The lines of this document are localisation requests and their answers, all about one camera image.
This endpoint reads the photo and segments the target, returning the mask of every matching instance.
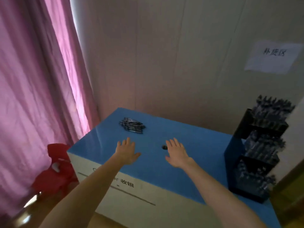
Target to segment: curtain fold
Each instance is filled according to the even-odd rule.
[[[99,122],[69,0],[0,0],[0,216],[17,214],[47,145]]]

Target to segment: wooden floor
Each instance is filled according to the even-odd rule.
[[[38,228],[52,210],[52,208],[60,201],[60,195],[48,197],[40,197],[35,203],[29,205],[22,211],[17,218],[11,221],[6,228]],[[23,220],[30,215],[27,223],[22,224]],[[94,213],[88,228],[126,228],[119,223],[97,213]]]

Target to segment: left hand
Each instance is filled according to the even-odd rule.
[[[135,153],[135,142],[130,141],[130,138],[123,140],[122,144],[120,141],[117,142],[115,155],[122,161],[123,165],[131,165],[135,162],[141,153]]]

